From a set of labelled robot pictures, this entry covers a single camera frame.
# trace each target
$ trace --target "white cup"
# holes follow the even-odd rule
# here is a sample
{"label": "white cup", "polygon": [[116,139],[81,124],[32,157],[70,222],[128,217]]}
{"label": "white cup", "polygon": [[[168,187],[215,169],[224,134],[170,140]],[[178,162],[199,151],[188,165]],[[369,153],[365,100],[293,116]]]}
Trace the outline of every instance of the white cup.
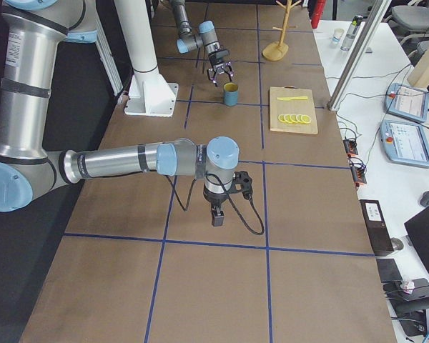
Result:
{"label": "white cup", "polygon": [[335,29],[334,35],[332,36],[332,44],[337,45],[338,42],[341,40],[344,32],[344,29]]}

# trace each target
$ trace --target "table surface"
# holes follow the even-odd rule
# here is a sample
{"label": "table surface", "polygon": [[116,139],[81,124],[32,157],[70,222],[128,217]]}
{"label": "table surface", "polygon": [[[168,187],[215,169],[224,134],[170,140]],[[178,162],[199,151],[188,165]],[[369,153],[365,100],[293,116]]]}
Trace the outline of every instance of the table surface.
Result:
{"label": "table surface", "polygon": [[[351,52],[342,51],[339,46],[334,46],[331,43],[332,33],[336,28],[343,28],[346,31],[349,24],[348,21],[321,21],[314,31],[330,93],[335,89],[337,78],[340,77]],[[369,47],[372,48],[373,52],[364,55],[354,76],[394,74],[370,79],[352,79],[346,93],[375,96],[384,94],[393,81],[409,84],[406,76],[413,70],[413,67],[408,66],[410,64],[408,57],[386,23],[379,25]],[[391,163],[385,155],[380,139],[378,136],[375,138],[383,119],[405,120],[389,114],[385,116],[384,96],[363,99],[358,96],[347,95],[337,113],[356,124],[357,131],[361,134],[357,139],[359,157],[364,162],[368,161],[366,176],[368,183],[359,188],[357,192],[359,199],[378,200],[390,237],[401,239],[405,245],[404,250],[396,252],[388,258],[395,258],[403,279],[425,277],[429,281],[429,274],[416,251],[406,244],[407,232],[404,226],[407,220],[423,210],[419,205],[419,200],[423,192],[429,190],[429,169]],[[354,125],[344,119],[339,118],[339,120],[340,127],[346,123],[347,127],[355,129]],[[429,112],[425,125],[429,126]],[[428,129],[425,129],[425,135],[429,142]],[[395,323],[395,331],[398,341],[400,343],[406,342],[405,335],[397,323]]]}
{"label": "table surface", "polygon": [[[278,39],[280,7],[187,10],[193,23],[213,20],[230,49],[239,104],[222,104],[203,54],[177,53],[172,14],[160,9],[152,32],[161,74],[179,83],[173,117],[118,106],[101,148],[232,137],[265,234],[250,234],[229,204],[224,226],[211,227],[201,182],[183,212],[155,173],[87,181],[21,341],[394,342],[307,10],[292,10],[297,28],[277,63],[260,52]],[[271,86],[312,89],[318,135],[269,130]],[[183,196],[191,180],[175,180]],[[248,202],[234,201],[257,229]]]}

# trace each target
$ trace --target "computer mouse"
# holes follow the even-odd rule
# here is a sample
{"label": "computer mouse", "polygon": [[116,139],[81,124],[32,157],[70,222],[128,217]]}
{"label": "computer mouse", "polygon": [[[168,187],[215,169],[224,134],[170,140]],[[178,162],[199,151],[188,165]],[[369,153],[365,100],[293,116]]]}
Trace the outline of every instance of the computer mouse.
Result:
{"label": "computer mouse", "polygon": [[420,205],[422,207],[428,207],[429,206],[429,191],[426,191],[423,193],[423,196],[420,200]]}

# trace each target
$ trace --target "chair seat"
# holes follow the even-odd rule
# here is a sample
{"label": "chair seat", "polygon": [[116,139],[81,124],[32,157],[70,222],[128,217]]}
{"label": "chair seat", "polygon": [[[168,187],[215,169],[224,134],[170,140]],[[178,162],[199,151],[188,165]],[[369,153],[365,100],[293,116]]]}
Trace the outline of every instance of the chair seat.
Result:
{"label": "chair seat", "polygon": [[394,6],[393,19],[408,31],[426,31],[429,29],[429,9],[419,6]]}
{"label": "chair seat", "polygon": [[421,55],[424,55],[424,53],[429,49],[429,41],[421,41],[416,46],[416,49]]}

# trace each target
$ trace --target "blue mug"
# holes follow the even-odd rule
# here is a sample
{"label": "blue mug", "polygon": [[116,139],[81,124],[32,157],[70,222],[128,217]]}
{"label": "blue mug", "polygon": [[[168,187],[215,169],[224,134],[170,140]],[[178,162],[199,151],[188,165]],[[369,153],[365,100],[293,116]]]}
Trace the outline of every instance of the blue mug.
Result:
{"label": "blue mug", "polygon": [[238,84],[227,82],[224,85],[224,105],[235,106],[238,101]]}

